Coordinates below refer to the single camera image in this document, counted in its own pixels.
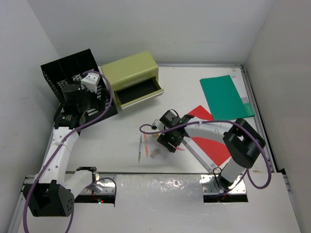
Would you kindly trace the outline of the beige eraser stick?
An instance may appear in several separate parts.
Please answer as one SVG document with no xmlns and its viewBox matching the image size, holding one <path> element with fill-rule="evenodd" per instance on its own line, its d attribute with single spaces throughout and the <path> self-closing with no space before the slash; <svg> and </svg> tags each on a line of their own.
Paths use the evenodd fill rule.
<svg viewBox="0 0 311 233">
<path fill-rule="evenodd" d="M 150 157 L 155 158 L 160 153 L 160 149 L 155 149 L 151 152 Z"/>
</svg>

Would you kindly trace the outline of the olive green drawer cabinet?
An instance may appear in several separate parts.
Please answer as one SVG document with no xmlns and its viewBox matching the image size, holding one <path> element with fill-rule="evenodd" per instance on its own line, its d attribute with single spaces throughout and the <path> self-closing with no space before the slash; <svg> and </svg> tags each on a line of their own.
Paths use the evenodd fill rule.
<svg viewBox="0 0 311 233">
<path fill-rule="evenodd" d="M 148 51 L 102 65 L 101 70 L 122 110 L 164 93 L 158 83 L 158 64 Z"/>
</svg>

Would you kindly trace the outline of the orange pen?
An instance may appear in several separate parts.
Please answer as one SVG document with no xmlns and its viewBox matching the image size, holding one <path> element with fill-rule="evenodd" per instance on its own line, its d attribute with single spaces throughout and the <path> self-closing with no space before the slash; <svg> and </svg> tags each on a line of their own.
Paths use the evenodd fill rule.
<svg viewBox="0 0 311 233">
<path fill-rule="evenodd" d="M 143 136 L 144 136 L 145 154 L 146 154 L 146 157 L 148 158 L 149 157 L 149 152 L 148 152 L 147 136 L 146 136 L 146 134 L 143 134 Z"/>
</svg>

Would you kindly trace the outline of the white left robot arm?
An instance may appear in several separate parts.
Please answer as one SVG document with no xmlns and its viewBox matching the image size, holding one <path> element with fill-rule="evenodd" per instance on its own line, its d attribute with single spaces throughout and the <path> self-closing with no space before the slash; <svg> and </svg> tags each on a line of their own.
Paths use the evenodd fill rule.
<svg viewBox="0 0 311 233">
<path fill-rule="evenodd" d="M 74 200 L 91 184 L 93 167 L 80 167 L 68 180 L 66 168 L 73 146 L 82 128 L 97 122 L 88 119 L 87 112 L 94 109 L 105 112 L 110 95 L 101 84 L 68 84 L 61 88 L 63 102 L 54 115 L 52 141 L 40 172 L 33 184 L 24 187 L 25 209 L 35 217 L 69 216 L 73 213 Z"/>
</svg>

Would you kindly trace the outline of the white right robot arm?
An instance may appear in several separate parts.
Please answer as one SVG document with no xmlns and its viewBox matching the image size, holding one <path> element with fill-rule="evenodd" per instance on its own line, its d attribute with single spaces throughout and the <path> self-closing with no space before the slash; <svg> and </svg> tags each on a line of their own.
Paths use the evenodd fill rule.
<svg viewBox="0 0 311 233">
<path fill-rule="evenodd" d="M 221 169 L 216 184 L 222 190 L 229 190 L 237 177 L 249 170 L 259 157 L 264 154 L 266 145 L 263 138 L 244 119 L 236 121 L 206 121 L 193 115 L 179 117 L 168 110 L 152 124 L 153 130 L 159 131 L 157 141 L 169 152 L 176 152 L 186 139 L 207 139 L 225 145 L 231 158 Z"/>
</svg>

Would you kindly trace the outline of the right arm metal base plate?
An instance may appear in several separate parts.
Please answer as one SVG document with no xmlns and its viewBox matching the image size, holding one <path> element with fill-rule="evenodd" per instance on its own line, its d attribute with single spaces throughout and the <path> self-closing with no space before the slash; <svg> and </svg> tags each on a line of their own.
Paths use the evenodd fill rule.
<svg viewBox="0 0 311 233">
<path fill-rule="evenodd" d="M 221 185 L 218 175 L 201 174 L 201 185 L 204 195 L 216 196 L 226 193 L 228 195 L 246 195 L 246 186 L 243 175 L 239 175 L 237 179 L 227 189 Z"/>
</svg>

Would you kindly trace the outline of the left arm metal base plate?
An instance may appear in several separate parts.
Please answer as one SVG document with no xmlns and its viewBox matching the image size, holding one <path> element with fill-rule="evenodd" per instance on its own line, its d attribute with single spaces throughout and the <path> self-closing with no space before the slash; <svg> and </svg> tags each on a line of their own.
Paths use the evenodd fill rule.
<svg viewBox="0 0 311 233">
<path fill-rule="evenodd" d="M 98 195 L 116 195 L 116 181 L 116 175 L 96 173 L 92 183 L 87 185 L 84 191 Z"/>
</svg>

